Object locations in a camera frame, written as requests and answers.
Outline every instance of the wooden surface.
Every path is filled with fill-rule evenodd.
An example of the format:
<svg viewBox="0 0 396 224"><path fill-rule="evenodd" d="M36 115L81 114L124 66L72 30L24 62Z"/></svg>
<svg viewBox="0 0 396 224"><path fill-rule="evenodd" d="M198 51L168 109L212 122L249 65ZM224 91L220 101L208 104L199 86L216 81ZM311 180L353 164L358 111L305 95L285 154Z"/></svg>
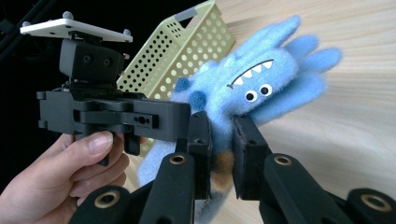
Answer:
<svg viewBox="0 0 396 224"><path fill-rule="evenodd" d="M396 1L218 0L233 48L273 22L300 15L297 35L344 52L315 102L260 127L274 152L299 160L327 191L380 190L396 199ZM131 188L141 158L131 158ZM257 202L234 191L213 223L262 223Z"/></svg>

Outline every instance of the black camera rig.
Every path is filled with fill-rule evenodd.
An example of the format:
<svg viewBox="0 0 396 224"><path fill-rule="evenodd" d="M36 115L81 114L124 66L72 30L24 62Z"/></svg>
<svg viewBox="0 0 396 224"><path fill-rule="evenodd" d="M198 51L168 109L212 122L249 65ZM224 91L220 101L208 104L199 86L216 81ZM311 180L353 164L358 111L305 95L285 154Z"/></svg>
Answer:
<svg viewBox="0 0 396 224"><path fill-rule="evenodd" d="M140 136L175 142L185 137L191 109L188 104L148 99L143 93L117 89L124 60L102 41L130 42L119 34L64 18L21 28L23 34L63 37L60 71L69 77L61 88L39 91L40 128L69 133L77 139L108 130L123 133L125 151L140 153ZM108 157L100 162L107 165Z"/></svg>
<svg viewBox="0 0 396 224"><path fill-rule="evenodd" d="M69 81L57 90L37 93L39 127L77 138L102 130L123 133L125 151L132 155L139 154L139 136L177 142L155 180L132 193L115 186L97 189L70 223L193 223L194 200L211 197L212 145L205 111L191 115L188 104L117 90L124 57L100 46L109 32L105 37L93 35L99 29L68 19L52 25L63 27L61 37L71 37L64 39L60 59L60 70ZM321 188L296 159L273 153L249 117L235 117L233 129L236 196L260 201L265 224L396 223L396 202L388 195L353 189L343 200Z"/></svg>

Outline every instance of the blue plush toy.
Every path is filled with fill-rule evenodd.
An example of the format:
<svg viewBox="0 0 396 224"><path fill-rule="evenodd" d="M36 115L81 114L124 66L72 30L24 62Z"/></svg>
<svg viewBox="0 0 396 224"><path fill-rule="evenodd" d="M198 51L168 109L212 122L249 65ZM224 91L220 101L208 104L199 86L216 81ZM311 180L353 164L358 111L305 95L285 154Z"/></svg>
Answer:
<svg viewBox="0 0 396 224"><path fill-rule="evenodd" d="M181 77L171 100L206 111L213 140L211 194L195 203L195 221L208 223L232 188L235 115L249 115L257 126L317 99L326 90L323 73L341 59L340 49L317 50L318 39L303 35L282 46L300 25L298 16L260 29L219 63L208 61L196 74ZM143 186L153 180L176 143L157 141L138 169Z"/></svg>

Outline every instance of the plush toy arm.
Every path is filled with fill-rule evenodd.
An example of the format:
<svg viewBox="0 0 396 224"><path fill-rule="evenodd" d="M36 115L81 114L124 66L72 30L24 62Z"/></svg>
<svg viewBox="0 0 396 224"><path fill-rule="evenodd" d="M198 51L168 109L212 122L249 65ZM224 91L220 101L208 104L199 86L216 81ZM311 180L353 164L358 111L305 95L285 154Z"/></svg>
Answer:
<svg viewBox="0 0 396 224"><path fill-rule="evenodd" d="M318 37L315 35L301 35L292 39L284 49L299 62L303 57L313 52L319 45Z"/></svg>
<svg viewBox="0 0 396 224"><path fill-rule="evenodd" d="M163 158L175 152L175 148L176 143L174 142L155 141L155 144L137 169L137 178L140 186L144 186L155 179Z"/></svg>
<svg viewBox="0 0 396 224"><path fill-rule="evenodd" d="M268 25L254 33L233 54L246 57L251 52L263 53L269 49L277 49L296 32L300 24L300 17L293 16L280 23Z"/></svg>
<svg viewBox="0 0 396 224"><path fill-rule="evenodd" d="M303 57L313 47L295 49L291 54ZM299 61L299 72L296 78L283 91L248 114L256 125L260 126L319 98L326 90L326 83L321 74L336 66L341 60L341 55L341 50L334 48L320 50L303 57Z"/></svg>

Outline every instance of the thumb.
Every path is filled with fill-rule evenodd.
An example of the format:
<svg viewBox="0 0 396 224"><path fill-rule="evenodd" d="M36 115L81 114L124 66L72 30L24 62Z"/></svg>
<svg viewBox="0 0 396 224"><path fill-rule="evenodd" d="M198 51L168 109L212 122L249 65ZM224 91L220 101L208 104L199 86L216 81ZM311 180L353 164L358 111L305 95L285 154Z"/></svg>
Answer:
<svg viewBox="0 0 396 224"><path fill-rule="evenodd" d="M113 145L113 134L108 131L93 133L82 138L49 161L53 179L60 181L84 166L96 164L102 160Z"/></svg>

